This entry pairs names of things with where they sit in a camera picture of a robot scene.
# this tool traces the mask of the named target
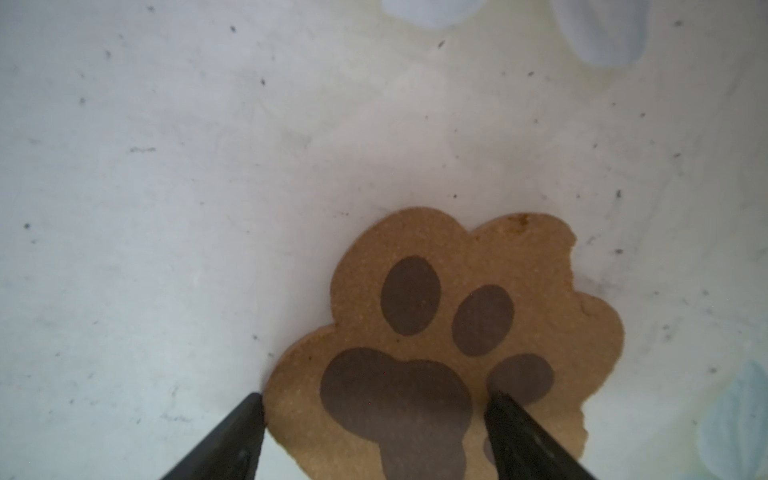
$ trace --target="white tabletop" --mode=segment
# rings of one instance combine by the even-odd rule
[[[768,366],[768,5],[655,2],[649,33],[601,71],[542,0],[445,31],[376,0],[4,2],[0,480],[160,477],[415,205],[566,220],[627,334],[584,463],[685,468],[702,402]],[[267,439],[258,478],[305,477]]]

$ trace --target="brown cork coaster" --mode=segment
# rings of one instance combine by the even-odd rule
[[[580,456],[581,404],[624,331],[609,305],[574,291],[574,243],[543,214],[472,232],[429,208],[380,221],[336,268],[335,324],[270,377],[272,435],[313,480],[491,480],[482,416],[498,389]]]

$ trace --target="brown cardboard cutout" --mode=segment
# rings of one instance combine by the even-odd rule
[[[336,268],[335,324],[270,377],[272,435],[313,480],[492,480],[482,416],[498,389],[580,456],[581,405],[624,331],[609,305],[573,290],[574,242],[544,214],[472,232],[428,208],[380,221]]]

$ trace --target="large paw pad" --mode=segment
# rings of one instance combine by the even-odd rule
[[[580,455],[581,404],[623,332],[607,304],[573,291],[573,242],[546,215],[472,233],[429,209],[384,219],[336,269],[335,326],[270,377],[270,431],[315,480],[490,479],[482,414],[502,391]]]

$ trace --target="black pointed object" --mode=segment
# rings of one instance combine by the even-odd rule
[[[253,480],[264,426],[261,395],[251,393],[162,480]]]
[[[485,427],[498,480],[595,480],[509,395],[491,395]]]

